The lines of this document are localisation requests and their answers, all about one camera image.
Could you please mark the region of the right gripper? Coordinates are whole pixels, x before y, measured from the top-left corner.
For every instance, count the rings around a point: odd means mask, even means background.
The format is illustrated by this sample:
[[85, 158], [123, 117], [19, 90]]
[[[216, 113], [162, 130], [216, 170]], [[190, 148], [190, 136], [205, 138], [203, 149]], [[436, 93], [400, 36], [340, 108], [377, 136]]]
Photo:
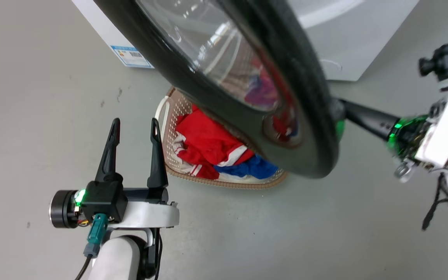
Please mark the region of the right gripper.
[[345, 117], [380, 140], [399, 161], [395, 177], [406, 182], [416, 167], [430, 171], [448, 170], [448, 80], [440, 85], [446, 97], [424, 115], [400, 118], [370, 107], [338, 99]]

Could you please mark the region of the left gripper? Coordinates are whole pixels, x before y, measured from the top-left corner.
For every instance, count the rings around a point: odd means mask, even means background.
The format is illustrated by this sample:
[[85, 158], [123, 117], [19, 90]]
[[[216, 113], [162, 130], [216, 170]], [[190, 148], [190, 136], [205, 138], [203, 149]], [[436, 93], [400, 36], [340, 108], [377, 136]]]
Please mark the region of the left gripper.
[[[105, 143], [101, 161], [96, 172], [95, 182], [123, 182], [117, 173], [117, 146], [120, 142], [121, 121], [112, 121]], [[125, 188], [128, 200], [122, 221], [110, 219], [107, 227], [119, 230], [141, 230], [145, 228], [170, 228], [179, 225], [180, 212], [176, 202], [169, 202], [168, 177], [164, 161], [164, 150], [159, 122], [151, 120], [150, 141], [152, 143], [150, 176], [148, 188]], [[81, 190], [59, 190], [49, 206], [49, 219], [55, 228], [73, 229], [87, 223], [80, 208], [86, 193]]]

